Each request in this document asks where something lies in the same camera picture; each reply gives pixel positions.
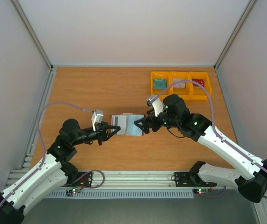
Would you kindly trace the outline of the light blue card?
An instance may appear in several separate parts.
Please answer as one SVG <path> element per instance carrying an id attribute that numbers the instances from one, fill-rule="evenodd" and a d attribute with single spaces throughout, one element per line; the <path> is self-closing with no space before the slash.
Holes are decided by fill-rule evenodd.
<path id="1" fill-rule="evenodd" d="M 144 117 L 143 114 L 131 114 L 127 116 L 127 123 L 126 123 L 126 132 L 125 135 L 127 136 L 135 136 L 140 137 L 143 135 L 142 130 L 137 127 L 134 122 L 136 120 L 142 119 Z"/>

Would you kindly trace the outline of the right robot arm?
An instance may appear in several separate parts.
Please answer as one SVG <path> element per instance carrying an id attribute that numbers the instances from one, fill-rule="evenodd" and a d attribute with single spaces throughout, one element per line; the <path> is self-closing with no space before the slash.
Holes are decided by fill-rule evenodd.
<path id="1" fill-rule="evenodd" d="M 185 138 L 211 149 L 233 167 L 227 169 L 196 162 L 190 169 L 193 184 L 212 182 L 237 189 L 253 203 L 262 200 L 267 191 L 267 159 L 263 160 L 240 147 L 205 116 L 191 113 L 178 95 L 169 95 L 164 100 L 152 95 L 146 102 L 152 109 L 144 118 L 134 122 L 143 133 L 157 132 L 163 126 L 177 128 Z"/>

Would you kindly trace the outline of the brown leather card holder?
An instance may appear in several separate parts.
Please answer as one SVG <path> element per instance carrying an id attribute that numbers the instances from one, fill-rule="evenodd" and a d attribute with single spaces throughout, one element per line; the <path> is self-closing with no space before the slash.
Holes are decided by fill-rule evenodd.
<path id="1" fill-rule="evenodd" d="M 120 126 L 120 131 L 116 135 L 125 135 L 126 132 L 126 123 L 127 123 L 127 116 L 131 114 L 136 114 L 136 113 L 114 113 L 110 114 L 109 118 L 111 121 L 111 125 L 114 126 Z"/>

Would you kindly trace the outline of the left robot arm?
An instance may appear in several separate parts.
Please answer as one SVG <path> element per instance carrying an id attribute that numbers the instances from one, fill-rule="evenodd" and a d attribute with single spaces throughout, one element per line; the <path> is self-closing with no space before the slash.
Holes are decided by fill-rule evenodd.
<path id="1" fill-rule="evenodd" d="M 26 174 L 0 192 L 0 224 L 20 224 L 25 215 L 43 198 L 58 187 L 77 183 L 78 169 L 70 163 L 76 154 L 75 146 L 102 145 L 120 131 L 107 122 L 81 129 L 77 120 L 66 120 L 59 135 L 43 157 Z"/>

